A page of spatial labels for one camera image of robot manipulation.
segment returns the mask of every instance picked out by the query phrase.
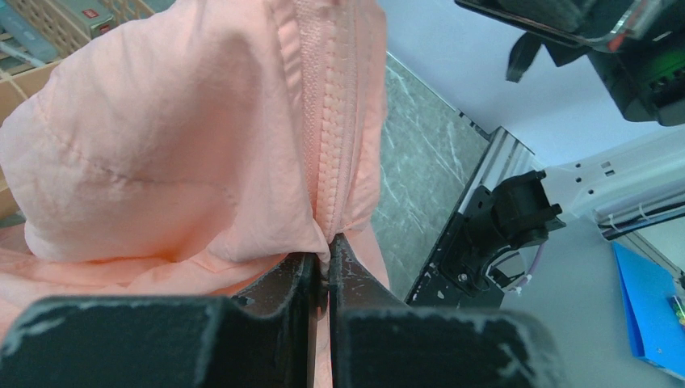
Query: marble floor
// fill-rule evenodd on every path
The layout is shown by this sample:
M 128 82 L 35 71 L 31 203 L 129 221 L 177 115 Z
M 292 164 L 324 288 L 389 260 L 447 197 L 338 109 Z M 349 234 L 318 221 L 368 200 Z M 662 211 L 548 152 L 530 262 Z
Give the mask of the marble floor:
M 488 141 L 392 57 L 385 77 L 389 114 L 380 154 L 380 204 L 372 224 L 390 287 L 404 298 Z

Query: blue object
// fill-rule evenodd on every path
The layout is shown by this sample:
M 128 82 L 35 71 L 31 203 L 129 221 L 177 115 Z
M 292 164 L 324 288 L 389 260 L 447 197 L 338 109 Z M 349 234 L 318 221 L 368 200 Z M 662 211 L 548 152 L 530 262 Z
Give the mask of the blue object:
M 676 294 L 670 273 L 613 244 L 632 354 L 685 380 L 685 331 L 669 304 Z
M 50 62 L 57 57 L 54 46 L 4 0 L 0 0 L 0 25 L 38 60 Z

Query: storage crate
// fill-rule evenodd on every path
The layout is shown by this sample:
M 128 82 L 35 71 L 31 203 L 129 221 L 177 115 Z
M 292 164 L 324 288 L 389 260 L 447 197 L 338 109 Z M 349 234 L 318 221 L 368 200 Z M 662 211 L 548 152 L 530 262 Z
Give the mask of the storage crate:
M 52 43 L 60 57 L 69 56 L 90 42 L 83 33 L 53 3 L 52 0 L 6 0 L 20 15 Z M 154 14 L 152 8 L 142 0 L 100 0 L 116 17 L 116 25 L 129 20 L 144 19 Z M 7 33 L 0 34 L 0 40 L 9 40 Z M 17 66 L 8 71 L 0 70 L 0 124 L 26 99 L 43 88 L 50 73 L 59 61 L 31 70 L 30 65 Z M 0 170 L 0 218 L 8 217 L 19 210 L 5 175 Z

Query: label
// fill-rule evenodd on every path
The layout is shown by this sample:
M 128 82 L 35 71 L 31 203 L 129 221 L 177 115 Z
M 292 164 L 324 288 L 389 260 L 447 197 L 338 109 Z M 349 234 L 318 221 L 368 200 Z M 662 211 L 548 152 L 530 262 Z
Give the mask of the label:
M 95 19 L 98 16 L 100 16 L 100 14 L 98 12 L 96 12 L 95 10 L 91 10 L 91 9 L 83 10 L 82 12 L 88 19 Z

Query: pink fabric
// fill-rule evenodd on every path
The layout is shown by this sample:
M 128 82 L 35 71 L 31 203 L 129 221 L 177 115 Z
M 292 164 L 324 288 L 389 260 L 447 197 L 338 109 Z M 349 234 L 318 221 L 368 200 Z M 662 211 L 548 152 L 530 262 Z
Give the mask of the pink fabric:
M 327 264 L 341 232 L 387 285 L 384 74 L 373 0 L 178 0 L 65 59 L 0 130 L 27 216 L 26 246 L 3 231 L 0 333 L 53 294 L 234 293 L 290 252 Z

